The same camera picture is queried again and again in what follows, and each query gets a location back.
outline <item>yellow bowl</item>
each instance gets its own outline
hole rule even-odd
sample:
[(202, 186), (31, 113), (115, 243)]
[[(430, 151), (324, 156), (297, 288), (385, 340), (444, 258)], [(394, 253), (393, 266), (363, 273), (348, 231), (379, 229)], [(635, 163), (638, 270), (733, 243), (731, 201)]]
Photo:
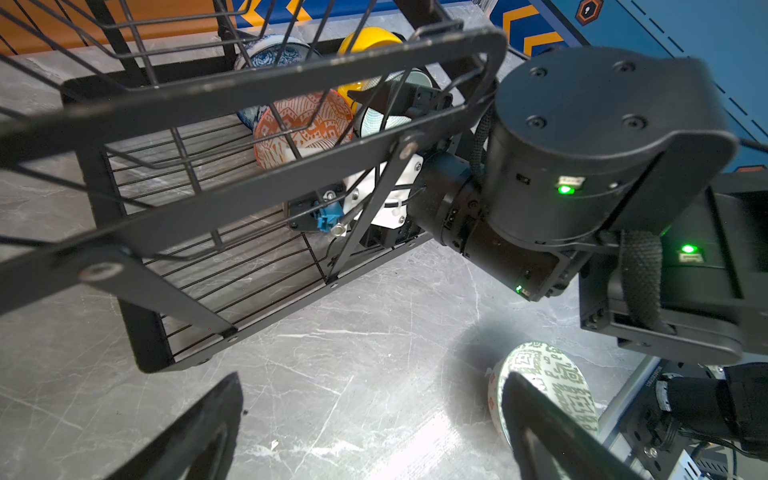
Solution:
[[(352, 37), (354, 36), (354, 32), (347, 35), (346, 38), (344, 38), (344, 41), (341, 42), (341, 46), (339, 47), (339, 55), (344, 55), (347, 53), (347, 49), (349, 48), (349, 44), (352, 43)], [(357, 40), (355, 40), (355, 44), (352, 46), (351, 52), (355, 53), (358, 51), (368, 50), (369, 48), (378, 48), (383, 47), (385, 45), (393, 45), (397, 43), (402, 43), (402, 41), (397, 38), (396, 35), (393, 33), (386, 31), (384, 28), (381, 27), (365, 27), (363, 30), (360, 31), (360, 35), (358, 35)], [(354, 91), (361, 91), (366, 88), (368, 88), (368, 85), (371, 83), (370, 80), (361, 80), (356, 81), (351, 84), (347, 85), (341, 85), (336, 89), (336, 91), (339, 92), (339, 95), (344, 98), (344, 101), (352, 108), (352, 112), (355, 113), (358, 108), (358, 104), (352, 100), (352, 98), (349, 98), (349, 95), (347, 94), (348, 91), (354, 90)]]

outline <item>black metal rack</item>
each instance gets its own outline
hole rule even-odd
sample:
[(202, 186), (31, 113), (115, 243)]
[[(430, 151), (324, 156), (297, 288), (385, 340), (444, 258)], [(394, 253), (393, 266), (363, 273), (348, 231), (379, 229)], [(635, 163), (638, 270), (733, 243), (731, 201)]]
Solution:
[[(47, 8), (38, 0), (28, 1)], [(462, 23), (451, 20), (439, 5), (432, 8), (431, 2), (419, 1), (397, 2), (415, 28), (407, 45), (332, 55), (341, 39), (319, 40), (333, 10), (331, 1), (311, 44), (319, 57), (300, 65), (232, 71), (235, 45), (244, 50), (245, 40), (232, 24), (233, 12), (227, 12), (221, 0), (214, 0), (208, 14), (218, 20), (220, 41), (153, 51), (141, 40), (142, 25), (200, 16), (135, 21), (129, 2), (119, 0), (127, 19), (120, 24), (104, 0), (88, 0), (90, 12), (61, 1), (98, 25), (114, 53), (62, 15), (51, 9), (48, 13), (119, 60), (124, 69), (105, 73), (83, 65), (77, 55), (25, 24), (23, 28), (93, 75), (51, 84), (38, 72), (24, 71), (23, 64), (2, 56), (4, 63), (59, 89), (64, 107), (32, 117), (4, 109), (2, 113), (13, 119), (0, 124), (0, 142), (5, 145), (0, 167), (87, 192), (97, 229), (53, 244), (3, 237), (3, 243), (35, 249), (0, 264), (0, 313), (77, 282), (89, 283), (120, 299), (137, 364), (145, 372), (206, 362), (214, 353), (427, 241), (422, 235), (406, 237), (390, 248), (359, 245), (411, 155), (434, 148), (437, 141), (477, 121), (492, 97), (495, 72), (506, 50), (497, 31), (463, 31)], [(264, 35), (275, 3), (271, 2), (258, 36)], [(375, 3), (369, 3), (354, 38)], [(6, 10), (0, 9), (0, 15), (24, 24)], [(296, 20), (297, 13), (286, 27), (286, 38)], [(133, 50), (121, 29), (131, 31)], [(222, 55), (152, 63), (155, 55), (211, 47), (221, 48)], [(336, 85), (387, 78), (393, 71), (435, 63), (452, 79), (443, 94), (458, 88), (464, 104), (348, 144), (341, 144), (346, 136), (342, 134), (334, 148), (312, 157), (301, 157), (290, 136), (296, 129), (285, 128), (274, 108), (273, 102), (282, 98), (325, 91), (324, 100)], [(253, 146), (266, 138), (254, 140), (232, 114), (252, 104), (272, 108), (281, 126), (278, 135), (291, 144), (295, 162), (269, 171), (255, 165)], [(24, 164), (66, 151), (76, 153), (84, 184)], [(332, 240), (290, 229), (283, 202), (361, 170), (371, 171), (382, 161), (389, 161), (387, 167), (346, 237)], [(342, 192), (334, 201), (346, 195)]]

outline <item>marble surface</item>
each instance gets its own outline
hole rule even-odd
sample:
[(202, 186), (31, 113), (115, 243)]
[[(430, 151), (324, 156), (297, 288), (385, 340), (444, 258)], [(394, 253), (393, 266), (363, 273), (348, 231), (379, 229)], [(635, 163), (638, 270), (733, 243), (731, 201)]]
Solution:
[[(468, 28), (487, 22), (471, 5), (450, 11), (465, 19)], [(346, 35), (355, 24), (332, 22), (325, 35)], [(402, 18), (394, 15), (374, 15), (369, 25), (410, 34)], [(301, 25), (294, 35), (310, 40), (313, 28)], [(195, 51), (185, 58), (215, 53)], [(78, 55), (104, 70), (119, 68), (93, 48), (78, 49)], [(60, 54), (28, 55), (20, 61), (56, 81), (84, 74)], [(508, 58), (500, 75), (518, 63)], [(430, 71), (445, 84), (439, 68)], [(27, 113), (60, 105), (56, 91), (4, 65), (0, 74), (7, 80), (0, 88), (0, 104)], [(237, 120), (229, 116), (211, 122), (226, 125)], [(192, 134), (206, 126), (192, 125), (182, 132)], [(237, 137), (243, 129), (235, 125), (225, 135)], [(121, 146), (164, 139), (167, 134), (160, 133)], [(205, 148), (212, 141), (196, 137), (190, 146)], [(145, 153), (157, 159), (173, 152), (160, 145)], [(204, 184), (207, 188), (254, 174), (247, 164), (250, 158), (233, 156), (196, 171), (204, 177), (243, 165)], [(114, 168), (124, 166), (114, 161)], [(70, 154), (36, 161), (33, 168), (81, 181)], [(124, 188), (128, 195), (173, 186), (185, 178), (181, 172), (147, 179), (150, 175), (146, 169), (126, 170), (118, 181), (142, 180)], [(145, 200), (162, 204), (189, 194), (189, 187), (180, 187)], [(60, 240), (93, 226), (83, 194), (16, 174), (0, 175), (3, 234)], [(290, 234), (281, 229), (274, 237), (243, 245), (170, 280), (183, 285), (247, 259), (265, 248), (267, 240)], [(309, 241), (318, 251), (327, 245), (324, 236), (310, 236)], [(3, 247), (0, 258), (24, 250)], [(296, 261), (306, 262), (306, 257), (297, 255)], [(245, 262), (242, 270), (216, 282), (229, 281), (269, 259)], [(235, 290), (207, 299), (209, 306), (252, 291), (259, 282), (267, 284), (294, 267), (291, 260), (246, 275)], [(158, 263), (153, 268), (164, 272), (170, 267)], [(188, 291), (202, 294), (216, 285)], [(260, 301), (254, 298), (238, 308), (252, 309)], [(227, 318), (240, 314), (238, 309), (223, 313)], [(169, 325), (174, 322), (167, 319)], [(230, 478), (518, 478), (485, 403), (488, 371), (500, 358), (528, 340), (556, 345), (586, 376), (598, 410), (641, 360), (638, 354), (617, 349), (613, 339), (578, 328), (576, 286), (558, 298), (527, 303), (435, 242), (183, 372), (139, 372), (117, 301), (86, 286), (6, 314), (0, 318), (0, 334), (0, 478), (13, 479), (103, 478), (233, 371), (240, 374), (248, 413), (240, 425)], [(179, 338), (179, 346), (188, 340)]]

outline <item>yellow arrow marking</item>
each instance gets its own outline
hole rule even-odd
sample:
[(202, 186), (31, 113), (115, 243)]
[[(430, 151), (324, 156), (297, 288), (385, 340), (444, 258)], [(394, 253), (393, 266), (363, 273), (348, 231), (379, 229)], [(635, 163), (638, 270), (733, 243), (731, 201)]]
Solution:
[[(296, 7), (298, 6), (298, 4), (299, 4), (299, 0), (290, 0), (290, 2), (288, 3), (288, 6), (286, 8), (288, 9), (288, 12), (291, 13), (291, 15), (296, 13)], [(296, 20), (298, 22), (304, 22), (305, 20), (312, 20), (312, 17), (310, 17), (310, 14), (306, 13), (306, 10), (302, 8), (301, 10), (299, 10), (299, 16), (296, 17)]]
[(556, 41), (563, 41), (563, 38), (556, 31), (542, 33), (541, 35), (534, 35), (532, 37), (525, 37), (523, 51), (526, 55), (531, 55), (533, 47), (537, 45), (546, 45), (547, 43), (555, 43)]
[[(243, 0), (243, 3), (240, 4), (240, 7), (243, 7), (243, 4), (248, 3), (248, 0)], [(250, 3), (250, 12), (243, 15), (243, 20), (250, 23), (254, 27), (260, 27), (261, 25), (264, 25), (264, 19), (261, 18), (261, 15), (256, 13), (256, 7), (259, 6), (261, 3), (261, 0), (252, 0)]]
[(510, 10), (502, 15), (502, 25), (504, 25), (504, 31), (507, 32), (507, 43), (509, 43), (510, 40), (509, 37), (512, 22), (521, 18), (532, 17), (533, 15), (538, 15), (538, 10), (533, 5)]

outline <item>bolt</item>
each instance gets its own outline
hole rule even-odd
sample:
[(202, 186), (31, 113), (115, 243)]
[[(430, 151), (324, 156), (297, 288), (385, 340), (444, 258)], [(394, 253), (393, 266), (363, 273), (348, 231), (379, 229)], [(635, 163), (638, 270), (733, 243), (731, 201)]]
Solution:
[(634, 130), (642, 130), (647, 125), (645, 119), (637, 115), (627, 115), (622, 119), (621, 123), (625, 127), (633, 128)]
[(538, 128), (541, 130), (542, 128), (547, 126), (547, 121), (544, 119), (544, 117), (539, 117), (538, 115), (534, 115), (532, 117), (528, 117), (528, 119), (525, 121), (525, 124), (528, 125), (530, 128)]
[(412, 141), (409, 142), (403, 149), (400, 151), (400, 160), (408, 160), (411, 156), (413, 156), (414, 153), (419, 149), (419, 144)]
[(123, 264), (116, 262), (94, 263), (80, 270), (78, 279), (81, 282), (101, 282), (118, 275), (123, 271)]
[(621, 73), (634, 71), (634, 63), (631, 61), (619, 61), (614, 64), (614, 71), (619, 71)]
[(331, 227), (331, 235), (333, 235), (334, 237), (341, 237), (345, 233), (346, 233), (346, 225), (337, 223), (336, 225)]

